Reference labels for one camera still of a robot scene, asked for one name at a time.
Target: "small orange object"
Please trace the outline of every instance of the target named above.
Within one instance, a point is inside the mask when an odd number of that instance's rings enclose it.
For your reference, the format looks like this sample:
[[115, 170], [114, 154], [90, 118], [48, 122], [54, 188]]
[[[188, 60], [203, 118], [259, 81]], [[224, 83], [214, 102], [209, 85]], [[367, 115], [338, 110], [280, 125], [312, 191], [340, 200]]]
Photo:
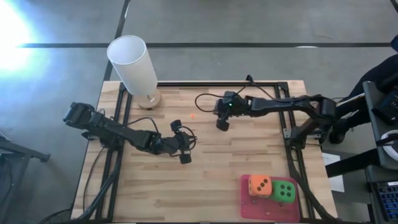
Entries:
[[267, 175], [250, 175], [249, 195], [268, 197], [272, 193], [271, 178]]

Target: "concrete floor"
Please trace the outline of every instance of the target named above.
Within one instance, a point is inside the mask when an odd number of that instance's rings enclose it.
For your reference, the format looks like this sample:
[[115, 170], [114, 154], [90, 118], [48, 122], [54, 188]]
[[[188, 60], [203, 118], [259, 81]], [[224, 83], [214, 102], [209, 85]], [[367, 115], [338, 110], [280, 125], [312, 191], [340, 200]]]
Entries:
[[[0, 131], [51, 153], [32, 160], [9, 223], [37, 223], [70, 207], [87, 141], [63, 124], [70, 103], [96, 105], [106, 49], [13, 49], [20, 43], [109, 43], [124, 0], [0, 2]], [[123, 35], [147, 42], [389, 42], [398, 34], [389, 0], [132, 0]], [[159, 80], [305, 80], [310, 93], [345, 96], [390, 48], [150, 49]], [[113, 72], [111, 80], [117, 80]], [[369, 125], [337, 151], [371, 148]], [[362, 220], [364, 208], [336, 202], [339, 217]]]

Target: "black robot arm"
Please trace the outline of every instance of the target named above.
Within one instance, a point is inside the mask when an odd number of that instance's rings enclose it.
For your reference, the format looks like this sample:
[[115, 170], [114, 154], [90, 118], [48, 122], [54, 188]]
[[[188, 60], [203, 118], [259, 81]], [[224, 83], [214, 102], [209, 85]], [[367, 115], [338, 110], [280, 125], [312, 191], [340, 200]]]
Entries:
[[216, 102], [214, 113], [218, 115], [216, 126], [222, 131], [229, 128], [228, 118], [233, 116], [260, 117], [271, 112], [303, 111], [309, 119], [301, 126], [294, 127], [288, 135], [288, 143], [296, 149], [303, 149], [307, 135], [321, 125], [331, 124], [335, 120], [336, 103], [321, 95], [300, 96], [281, 100], [268, 100], [253, 96], [242, 98], [233, 91], [226, 91]]
[[182, 126], [180, 120], [171, 123], [174, 136], [162, 138], [158, 131], [134, 130], [119, 124], [85, 103], [72, 103], [63, 121], [71, 127], [87, 130], [82, 134], [85, 138], [96, 136], [108, 149], [117, 148], [122, 140], [126, 140], [138, 150], [153, 155], [167, 153], [170, 156], [180, 156], [182, 164], [192, 161], [190, 150], [195, 147], [197, 139], [190, 129], [191, 135], [181, 131], [181, 128], [186, 127]]

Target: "wooden table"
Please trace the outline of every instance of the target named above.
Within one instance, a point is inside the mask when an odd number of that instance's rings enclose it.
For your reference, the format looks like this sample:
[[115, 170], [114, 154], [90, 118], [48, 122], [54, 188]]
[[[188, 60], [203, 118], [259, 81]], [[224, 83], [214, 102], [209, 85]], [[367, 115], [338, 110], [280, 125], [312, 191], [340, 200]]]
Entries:
[[[98, 109], [104, 108], [108, 117], [114, 114], [119, 84], [104, 82]], [[288, 81], [288, 84], [292, 96], [306, 94], [303, 81]], [[243, 174], [289, 176], [278, 113], [270, 113], [261, 118], [230, 118], [229, 130], [222, 132], [215, 126], [216, 116], [199, 111], [194, 104], [195, 97], [200, 93], [222, 95], [226, 90], [239, 89], [240, 87], [159, 87], [162, 104], [153, 111], [140, 109], [133, 100], [130, 121], [151, 116], [162, 136], [166, 137], [173, 134], [170, 122], [181, 119], [183, 125], [192, 128], [198, 136], [198, 144], [192, 151], [192, 163], [181, 165], [177, 157], [153, 156], [125, 143], [114, 222], [255, 221], [240, 217], [239, 178]], [[264, 89], [275, 95], [273, 88]], [[240, 94], [267, 98], [254, 87], [248, 87]], [[198, 104], [210, 110], [215, 101], [214, 97], [204, 96]], [[121, 110], [120, 122], [123, 113], [124, 108]], [[308, 118], [301, 112], [295, 112], [295, 117], [297, 125]], [[154, 130], [148, 120], [133, 124], [130, 128]], [[100, 150], [98, 141], [89, 143], [72, 217], [82, 213], [83, 189], [90, 167]], [[86, 207], [100, 188], [104, 155], [105, 153], [100, 157], [88, 186]], [[306, 146], [303, 158], [311, 190], [326, 210], [336, 217], [320, 148]], [[302, 192], [300, 198], [303, 214], [307, 217]]]

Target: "red tray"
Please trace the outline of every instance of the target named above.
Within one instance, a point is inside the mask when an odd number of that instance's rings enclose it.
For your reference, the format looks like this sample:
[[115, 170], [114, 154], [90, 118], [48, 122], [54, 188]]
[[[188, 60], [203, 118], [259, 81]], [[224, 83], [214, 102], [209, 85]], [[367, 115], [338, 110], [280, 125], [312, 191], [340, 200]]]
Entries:
[[294, 184], [296, 198], [293, 203], [275, 202], [269, 198], [249, 195], [249, 175], [241, 177], [241, 216], [256, 220], [298, 223], [300, 221], [299, 194], [293, 178], [271, 177], [271, 180], [286, 180]]

